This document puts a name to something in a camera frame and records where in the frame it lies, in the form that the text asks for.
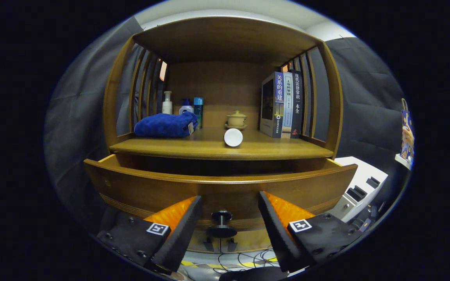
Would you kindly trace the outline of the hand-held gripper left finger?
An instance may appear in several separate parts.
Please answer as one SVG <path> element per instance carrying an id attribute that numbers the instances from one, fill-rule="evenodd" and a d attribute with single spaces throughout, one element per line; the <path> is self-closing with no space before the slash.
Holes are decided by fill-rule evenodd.
<path id="1" fill-rule="evenodd" d="M 145 219 L 112 210 L 97 238 L 147 270 L 170 274 L 179 269 L 201 215 L 201 196 L 175 203 Z"/>

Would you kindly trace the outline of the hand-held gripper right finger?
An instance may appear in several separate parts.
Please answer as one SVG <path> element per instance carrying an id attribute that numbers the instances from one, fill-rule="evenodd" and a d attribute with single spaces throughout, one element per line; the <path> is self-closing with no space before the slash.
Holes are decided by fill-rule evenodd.
<path id="1" fill-rule="evenodd" d="M 326 263 L 363 234 L 328 212 L 314 215 L 264 191 L 258 207 L 283 272 Z"/>

